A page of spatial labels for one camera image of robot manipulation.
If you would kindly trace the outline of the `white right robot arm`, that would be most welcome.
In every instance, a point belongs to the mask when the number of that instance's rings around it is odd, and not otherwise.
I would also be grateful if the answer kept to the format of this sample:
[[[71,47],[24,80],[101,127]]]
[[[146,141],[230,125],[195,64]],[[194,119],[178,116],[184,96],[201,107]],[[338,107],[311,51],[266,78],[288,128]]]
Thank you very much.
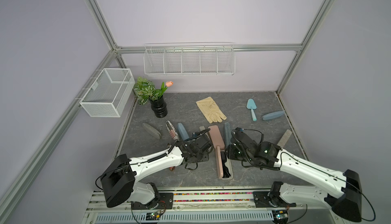
[[[300,187],[275,181],[268,193],[254,196],[257,204],[275,208],[317,205],[350,222],[364,220],[362,200],[366,196],[357,172],[324,168],[271,142],[255,142],[243,128],[235,128],[230,134],[230,144],[226,147],[229,159],[240,161],[244,168],[281,171],[310,183]]]

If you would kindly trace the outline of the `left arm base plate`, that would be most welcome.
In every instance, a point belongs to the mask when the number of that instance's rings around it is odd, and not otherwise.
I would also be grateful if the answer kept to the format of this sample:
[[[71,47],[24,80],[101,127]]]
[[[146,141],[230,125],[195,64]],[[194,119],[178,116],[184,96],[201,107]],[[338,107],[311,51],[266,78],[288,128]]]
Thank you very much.
[[[150,203],[145,205],[141,204],[140,202],[132,202],[131,208],[132,210],[172,209],[174,203],[173,198],[174,198],[173,193],[163,192],[159,194],[159,197],[155,197]]]

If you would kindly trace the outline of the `blue brown glasses case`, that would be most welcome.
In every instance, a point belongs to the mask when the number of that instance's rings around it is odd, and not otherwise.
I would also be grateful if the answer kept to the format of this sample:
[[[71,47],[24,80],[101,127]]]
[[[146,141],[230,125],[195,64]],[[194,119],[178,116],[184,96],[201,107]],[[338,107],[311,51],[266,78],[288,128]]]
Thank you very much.
[[[271,112],[271,113],[265,114],[262,117],[262,120],[263,121],[269,121],[269,120],[277,119],[277,118],[282,117],[284,115],[285,115],[285,112],[283,110],[275,111],[275,112]]]

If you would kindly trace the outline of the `case with white sunglasses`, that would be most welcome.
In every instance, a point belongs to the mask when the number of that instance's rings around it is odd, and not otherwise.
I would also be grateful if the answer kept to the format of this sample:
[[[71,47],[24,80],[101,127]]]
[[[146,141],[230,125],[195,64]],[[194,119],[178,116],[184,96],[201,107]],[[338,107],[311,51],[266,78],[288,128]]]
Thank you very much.
[[[182,140],[188,140],[190,137],[189,137],[184,125],[181,122],[179,122],[177,124],[177,127],[178,127],[179,135],[182,138]]]

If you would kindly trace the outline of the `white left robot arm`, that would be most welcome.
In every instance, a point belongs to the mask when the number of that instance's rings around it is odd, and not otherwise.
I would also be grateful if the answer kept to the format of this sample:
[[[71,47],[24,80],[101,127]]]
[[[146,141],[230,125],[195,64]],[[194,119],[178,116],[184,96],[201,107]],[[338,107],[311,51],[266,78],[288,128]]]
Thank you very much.
[[[101,183],[106,206],[114,208],[125,202],[137,202],[146,209],[154,209],[161,202],[160,193],[152,182],[142,183],[149,175],[168,168],[203,162],[213,147],[204,129],[186,140],[176,140],[169,148],[143,157],[119,155],[97,178]]]

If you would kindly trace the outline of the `pink glasses case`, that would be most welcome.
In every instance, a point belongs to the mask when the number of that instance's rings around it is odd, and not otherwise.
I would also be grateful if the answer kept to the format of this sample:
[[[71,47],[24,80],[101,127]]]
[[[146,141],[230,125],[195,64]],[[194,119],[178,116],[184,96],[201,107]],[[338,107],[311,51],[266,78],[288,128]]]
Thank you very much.
[[[208,128],[210,129],[209,135],[214,148],[215,149],[220,148],[221,150],[224,150],[226,146],[223,137],[220,133],[219,127],[217,125],[212,125],[209,126]]]

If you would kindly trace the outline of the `teal grey case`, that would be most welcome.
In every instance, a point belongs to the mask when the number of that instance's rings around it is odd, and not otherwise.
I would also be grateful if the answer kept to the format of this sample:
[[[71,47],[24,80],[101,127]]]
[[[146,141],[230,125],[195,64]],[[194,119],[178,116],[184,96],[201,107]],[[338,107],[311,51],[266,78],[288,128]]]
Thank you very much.
[[[232,129],[229,122],[224,123],[224,142],[225,147],[228,148],[228,146],[231,144],[231,138],[232,138]]]

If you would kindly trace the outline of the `beige case brown sunglasses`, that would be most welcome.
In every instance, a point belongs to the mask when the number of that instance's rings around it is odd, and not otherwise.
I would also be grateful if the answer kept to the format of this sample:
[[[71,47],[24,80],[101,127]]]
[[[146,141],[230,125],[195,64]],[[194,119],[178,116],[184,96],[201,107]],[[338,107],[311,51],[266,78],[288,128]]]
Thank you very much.
[[[178,135],[175,127],[173,126],[173,124],[170,121],[166,121],[166,128],[167,128],[171,138],[174,141],[178,141],[179,140],[179,135]]]

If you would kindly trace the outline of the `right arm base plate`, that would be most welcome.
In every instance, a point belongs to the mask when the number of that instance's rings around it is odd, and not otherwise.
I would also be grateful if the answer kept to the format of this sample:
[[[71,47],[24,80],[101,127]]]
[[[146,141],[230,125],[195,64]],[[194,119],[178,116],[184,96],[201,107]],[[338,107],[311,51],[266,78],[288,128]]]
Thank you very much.
[[[253,197],[256,208],[291,208],[297,206],[296,203],[290,204],[284,201],[281,198],[280,193],[276,191],[254,191]]]

